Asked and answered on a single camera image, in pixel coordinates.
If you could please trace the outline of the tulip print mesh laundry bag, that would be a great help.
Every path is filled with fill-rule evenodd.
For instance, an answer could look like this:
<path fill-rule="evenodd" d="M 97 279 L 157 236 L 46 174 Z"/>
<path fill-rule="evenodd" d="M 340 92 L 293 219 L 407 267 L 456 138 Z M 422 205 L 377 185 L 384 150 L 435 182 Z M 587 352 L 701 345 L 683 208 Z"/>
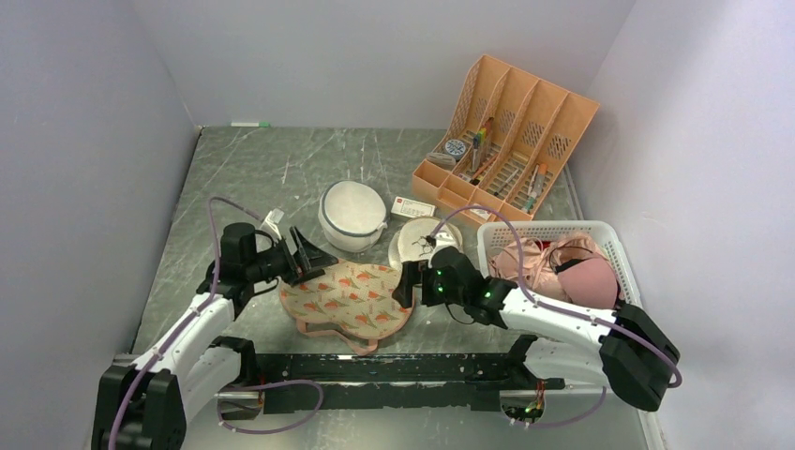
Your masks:
<path fill-rule="evenodd" d="M 360 356 L 400 331 L 413 313 L 392 298 L 401 272 L 374 263 L 342 261 L 296 286 L 282 283 L 279 299 L 307 337 L 336 337 Z"/>

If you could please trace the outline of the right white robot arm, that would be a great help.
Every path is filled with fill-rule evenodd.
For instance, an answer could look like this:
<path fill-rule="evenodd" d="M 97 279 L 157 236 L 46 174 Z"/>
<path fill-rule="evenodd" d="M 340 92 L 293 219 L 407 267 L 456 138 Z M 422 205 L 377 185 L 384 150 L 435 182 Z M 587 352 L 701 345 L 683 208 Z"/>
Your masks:
<path fill-rule="evenodd" d="M 538 379 L 580 381 L 655 412 L 666 391 L 683 382 L 678 349 L 641 307 L 596 309 L 553 300 L 514 281 L 482 276 L 453 247 L 436 250 L 427 262 L 405 262 L 391 296 L 408 308 L 416 287 L 425 306 L 459 305 L 476 323 L 536 336 L 505 365 L 515 387 Z"/>

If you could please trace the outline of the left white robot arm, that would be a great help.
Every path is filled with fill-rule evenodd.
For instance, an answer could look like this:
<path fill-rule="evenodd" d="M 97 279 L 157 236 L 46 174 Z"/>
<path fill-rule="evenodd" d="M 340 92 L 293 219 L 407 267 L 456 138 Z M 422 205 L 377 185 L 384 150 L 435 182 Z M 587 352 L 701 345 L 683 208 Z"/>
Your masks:
<path fill-rule="evenodd" d="M 188 423 L 228 386 L 255 390 L 261 380 L 252 341 L 223 337 L 261 282 L 296 286 L 323 275 L 338 258 L 291 228 L 291 244 L 246 222 L 224 228 L 216 258 L 186 311 L 148 351 L 101 376 L 92 430 L 94 449 L 179 449 Z"/>

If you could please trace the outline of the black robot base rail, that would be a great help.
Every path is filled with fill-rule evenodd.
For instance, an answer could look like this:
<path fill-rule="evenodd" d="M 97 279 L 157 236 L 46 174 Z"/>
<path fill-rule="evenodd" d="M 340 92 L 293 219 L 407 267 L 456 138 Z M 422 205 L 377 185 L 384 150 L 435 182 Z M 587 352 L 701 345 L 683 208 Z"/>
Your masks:
<path fill-rule="evenodd" d="M 311 380 L 306 386 L 275 386 L 258 392 L 222 392 L 218 404 L 227 419 L 259 413 L 382 408 L 466 407 L 497 412 L 510 395 L 530 400 L 542 389 L 560 390 L 561 379 L 536 379 L 510 352 L 392 353 L 356 356 L 320 353 L 262 353 L 256 381 Z"/>

